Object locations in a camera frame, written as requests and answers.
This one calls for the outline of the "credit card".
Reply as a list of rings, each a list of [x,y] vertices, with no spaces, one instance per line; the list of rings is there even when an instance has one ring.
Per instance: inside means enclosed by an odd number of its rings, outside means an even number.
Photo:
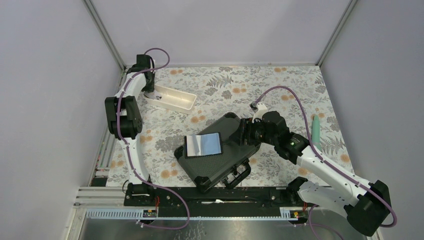
[[[162,94],[161,93],[157,93],[157,92],[152,92],[146,95],[148,98],[153,99],[153,100],[158,100],[160,101],[162,99]]]

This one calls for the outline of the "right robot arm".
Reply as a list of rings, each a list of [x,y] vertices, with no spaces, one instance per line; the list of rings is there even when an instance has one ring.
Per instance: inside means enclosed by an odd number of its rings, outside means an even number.
[[[306,202],[331,210],[368,237],[383,226],[391,213],[389,187],[384,182],[370,182],[334,163],[307,138],[291,132],[277,111],[266,112],[262,118],[243,118],[238,130],[241,145],[256,142],[271,145],[281,158],[312,172],[329,185],[320,187],[297,177],[287,186],[286,198],[291,205]]]

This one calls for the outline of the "white plastic tray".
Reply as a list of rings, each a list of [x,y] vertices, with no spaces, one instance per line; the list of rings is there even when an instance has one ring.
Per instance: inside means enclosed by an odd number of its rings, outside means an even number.
[[[150,99],[146,96],[149,93],[144,92],[143,97],[149,104],[183,114],[190,114],[193,111],[197,99],[196,94],[160,85],[154,86],[153,93],[162,94],[162,99]]]

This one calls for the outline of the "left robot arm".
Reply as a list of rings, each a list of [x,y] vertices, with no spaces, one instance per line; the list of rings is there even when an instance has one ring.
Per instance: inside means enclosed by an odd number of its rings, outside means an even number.
[[[136,64],[126,73],[122,88],[115,96],[107,97],[104,101],[108,130],[118,140],[128,164],[129,179],[125,197],[132,199],[135,196],[144,206],[154,202],[155,192],[148,184],[151,179],[140,143],[143,119],[137,99],[143,89],[152,83],[155,74],[148,69],[154,67],[151,56],[138,54]]]

